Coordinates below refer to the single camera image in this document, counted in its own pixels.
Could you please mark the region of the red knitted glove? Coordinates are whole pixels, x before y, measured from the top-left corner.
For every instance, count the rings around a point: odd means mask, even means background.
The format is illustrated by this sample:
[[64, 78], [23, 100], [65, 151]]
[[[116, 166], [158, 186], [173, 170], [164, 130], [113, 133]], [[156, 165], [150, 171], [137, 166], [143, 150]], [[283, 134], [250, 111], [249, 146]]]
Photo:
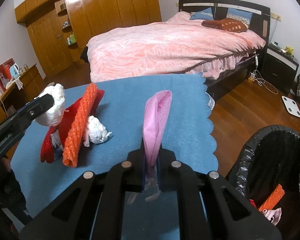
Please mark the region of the red knitted glove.
[[[98, 104], [100, 103], [103, 96], [104, 96], [104, 90], [98, 89], [97, 96], [92, 106], [90, 115], [97, 109]], [[58, 126], [49, 128], [40, 150], [40, 161], [42, 163], [46, 162], [50, 164], [53, 163], [54, 161], [55, 156], [53, 152], [52, 139], [51, 139], [51, 135], [53, 133], [55, 132], [59, 133], [61, 145], [63, 146], [63, 150], [64, 150], [65, 140], [66, 137], [68, 136], [68, 132], [71, 128], [71, 124], [74, 121], [75, 115], [77, 113], [80, 100], [81, 98], [77, 99], [72, 105], [66, 108], [65, 113], [63, 114], [62, 121]]]

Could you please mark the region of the white tissue large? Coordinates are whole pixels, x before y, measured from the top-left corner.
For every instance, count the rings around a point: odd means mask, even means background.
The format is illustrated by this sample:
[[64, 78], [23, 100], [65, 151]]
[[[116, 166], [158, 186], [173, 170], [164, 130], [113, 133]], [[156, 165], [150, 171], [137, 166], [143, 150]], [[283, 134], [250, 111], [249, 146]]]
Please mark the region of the white tissue large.
[[61, 123], [65, 111], [64, 88], [60, 83], [47, 86], [37, 98], [41, 98], [45, 94], [49, 94], [53, 97], [54, 104], [45, 113], [38, 116], [35, 121], [42, 126], [56, 127]]

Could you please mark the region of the orange foam net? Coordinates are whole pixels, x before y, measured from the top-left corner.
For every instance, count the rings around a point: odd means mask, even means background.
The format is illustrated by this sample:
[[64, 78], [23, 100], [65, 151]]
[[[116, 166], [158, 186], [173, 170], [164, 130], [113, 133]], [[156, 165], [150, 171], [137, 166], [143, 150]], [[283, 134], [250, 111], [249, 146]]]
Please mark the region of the orange foam net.
[[92, 106], [98, 92], [97, 85], [90, 83], [83, 94], [74, 121], [65, 140], [63, 151], [63, 164], [68, 167], [76, 167], [81, 140], [84, 133], [85, 124], [90, 115]]
[[285, 191], [281, 184], [278, 184], [274, 191], [270, 194], [270, 196], [266, 199], [266, 201], [258, 208], [260, 212], [263, 210], [272, 210], [277, 203], [282, 199], [285, 195]]

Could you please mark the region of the white tissue small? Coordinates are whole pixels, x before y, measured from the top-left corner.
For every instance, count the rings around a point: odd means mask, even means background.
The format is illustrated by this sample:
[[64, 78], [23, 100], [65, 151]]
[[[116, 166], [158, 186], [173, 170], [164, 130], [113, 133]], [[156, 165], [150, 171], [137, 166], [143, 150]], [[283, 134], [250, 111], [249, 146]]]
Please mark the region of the white tissue small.
[[90, 143], [101, 144], [108, 140], [112, 132], [108, 132], [97, 117], [91, 115], [87, 118], [83, 132], [83, 145], [89, 147]]

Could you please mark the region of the pink face mask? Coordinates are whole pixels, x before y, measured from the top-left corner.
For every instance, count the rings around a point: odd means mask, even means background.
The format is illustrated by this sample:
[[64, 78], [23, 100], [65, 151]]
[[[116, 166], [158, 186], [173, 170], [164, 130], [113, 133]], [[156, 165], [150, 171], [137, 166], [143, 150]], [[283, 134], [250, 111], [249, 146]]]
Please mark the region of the pink face mask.
[[158, 184], [157, 159], [171, 103], [172, 92], [170, 90], [162, 90], [149, 98], [145, 105], [142, 127], [142, 137], [146, 157], [145, 190], [156, 190], [155, 194], [145, 198], [146, 202], [155, 201], [161, 193]]

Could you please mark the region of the black trash bin with bag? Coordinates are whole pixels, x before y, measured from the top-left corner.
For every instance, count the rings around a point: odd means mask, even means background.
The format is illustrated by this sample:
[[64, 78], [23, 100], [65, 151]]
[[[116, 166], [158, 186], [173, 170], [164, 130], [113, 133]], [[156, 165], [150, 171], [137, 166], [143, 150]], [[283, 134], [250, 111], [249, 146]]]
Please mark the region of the black trash bin with bag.
[[260, 207], [277, 185], [285, 195], [277, 203], [282, 216], [277, 224], [283, 239], [300, 239], [300, 134], [271, 125], [258, 130], [243, 145], [226, 175], [245, 198]]

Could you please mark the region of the wooden desk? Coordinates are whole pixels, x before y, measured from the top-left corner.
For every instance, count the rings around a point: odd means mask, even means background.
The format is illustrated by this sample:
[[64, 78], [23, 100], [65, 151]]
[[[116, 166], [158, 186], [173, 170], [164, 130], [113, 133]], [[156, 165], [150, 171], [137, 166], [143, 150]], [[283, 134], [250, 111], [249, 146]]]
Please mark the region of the wooden desk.
[[23, 83], [22, 89], [18, 89], [14, 83], [0, 98], [0, 124], [9, 117], [8, 110], [10, 108], [16, 112], [36, 98], [46, 86], [36, 64], [22, 74], [20, 80]]

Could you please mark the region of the light blue kettle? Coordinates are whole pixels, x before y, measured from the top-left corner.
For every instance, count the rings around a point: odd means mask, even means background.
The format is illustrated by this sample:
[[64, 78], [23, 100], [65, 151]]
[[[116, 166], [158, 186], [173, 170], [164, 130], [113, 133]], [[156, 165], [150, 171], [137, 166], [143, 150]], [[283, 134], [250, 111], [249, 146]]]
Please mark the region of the light blue kettle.
[[17, 79], [20, 76], [20, 68], [17, 63], [14, 63], [10, 66], [10, 75], [15, 79]]

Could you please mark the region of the blue table cloth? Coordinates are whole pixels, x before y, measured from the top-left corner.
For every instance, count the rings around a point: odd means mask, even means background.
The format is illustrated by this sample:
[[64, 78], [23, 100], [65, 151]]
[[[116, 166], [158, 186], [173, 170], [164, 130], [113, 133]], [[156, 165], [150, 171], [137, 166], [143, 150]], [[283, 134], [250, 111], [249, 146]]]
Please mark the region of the blue table cloth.
[[[97, 84], [104, 96], [96, 116], [110, 139], [102, 144], [82, 145], [77, 167], [62, 163], [62, 155], [52, 164], [40, 162], [40, 149], [48, 128], [33, 122], [26, 130], [11, 167], [26, 199], [26, 207], [35, 217], [85, 171], [107, 172], [126, 160], [128, 153], [141, 146], [144, 111], [147, 100], [162, 90], [172, 92], [168, 121], [162, 147], [173, 151], [178, 161], [194, 171], [207, 173], [218, 170], [214, 155], [217, 144], [211, 136], [213, 123], [209, 116], [207, 86], [200, 74], [170, 74], [131, 77]], [[146, 202], [155, 193], [140, 193], [123, 215], [121, 239], [180, 239], [176, 192], [161, 193], [158, 199]]]

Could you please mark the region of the wooden wardrobe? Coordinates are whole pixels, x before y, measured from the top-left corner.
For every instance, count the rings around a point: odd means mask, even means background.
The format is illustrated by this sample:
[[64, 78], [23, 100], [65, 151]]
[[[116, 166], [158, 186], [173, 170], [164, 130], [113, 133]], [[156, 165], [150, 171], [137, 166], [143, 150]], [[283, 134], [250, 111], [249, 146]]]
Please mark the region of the wooden wardrobe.
[[47, 77], [78, 62], [93, 36], [161, 21], [159, 0], [24, 0], [15, 17]]

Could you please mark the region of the white bathroom scale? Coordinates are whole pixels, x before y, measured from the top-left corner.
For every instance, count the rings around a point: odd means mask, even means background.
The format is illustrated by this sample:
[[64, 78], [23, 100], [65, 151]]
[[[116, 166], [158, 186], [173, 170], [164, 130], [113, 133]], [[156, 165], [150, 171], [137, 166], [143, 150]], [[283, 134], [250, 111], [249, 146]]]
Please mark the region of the white bathroom scale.
[[293, 99], [290, 99], [286, 96], [281, 96], [283, 104], [287, 112], [293, 116], [300, 118], [300, 109], [298, 108], [296, 102]]

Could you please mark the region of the black nightstand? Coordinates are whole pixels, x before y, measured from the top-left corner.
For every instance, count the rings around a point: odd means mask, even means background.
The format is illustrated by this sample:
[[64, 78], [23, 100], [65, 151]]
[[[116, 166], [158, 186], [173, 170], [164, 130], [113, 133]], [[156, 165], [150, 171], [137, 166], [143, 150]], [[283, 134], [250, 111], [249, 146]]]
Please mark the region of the black nightstand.
[[294, 83], [299, 62], [281, 49], [269, 44], [261, 68], [262, 77], [283, 94], [288, 95]]

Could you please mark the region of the yellow plush toy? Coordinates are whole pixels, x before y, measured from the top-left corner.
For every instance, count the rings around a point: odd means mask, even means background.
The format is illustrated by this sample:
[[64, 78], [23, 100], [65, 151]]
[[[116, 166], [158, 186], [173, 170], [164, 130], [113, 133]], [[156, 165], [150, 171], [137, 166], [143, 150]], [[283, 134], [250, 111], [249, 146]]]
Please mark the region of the yellow plush toy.
[[294, 56], [294, 49], [290, 46], [286, 46], [285, 47], [285, 51], [286, 51], [286, 54], [293, 57]]

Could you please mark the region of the blue pillow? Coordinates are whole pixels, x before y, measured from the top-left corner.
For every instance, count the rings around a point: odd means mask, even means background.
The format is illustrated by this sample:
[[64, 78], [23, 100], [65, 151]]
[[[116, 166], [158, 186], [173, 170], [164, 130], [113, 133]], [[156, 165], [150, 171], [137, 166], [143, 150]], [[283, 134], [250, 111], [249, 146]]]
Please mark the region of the blue pillow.
[[250, 25], [252, 16], [253, 16], [252, 12], [229, 8], [226, 18], [238, 20], [245, 23], [246, 25]]
[[202, 11], [198, 12], [192, 12], [190, 20], [208, 20], [208, 21], [213, 21], [213, 14], [212, 14], [212, 9], [211, 7], [208, 7], [207, 9], [204, 9]]

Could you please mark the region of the red picture frame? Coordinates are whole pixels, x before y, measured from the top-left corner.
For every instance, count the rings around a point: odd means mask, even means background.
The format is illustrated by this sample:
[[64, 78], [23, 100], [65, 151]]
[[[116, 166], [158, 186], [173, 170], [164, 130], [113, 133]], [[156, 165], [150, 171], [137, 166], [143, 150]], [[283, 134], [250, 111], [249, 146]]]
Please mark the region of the red picture frame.
[[0, 65], [0, 88], [6, 91], [6, 85], [11, 80], [10, 67], [14, 65], [14, 59], [10, 58]]

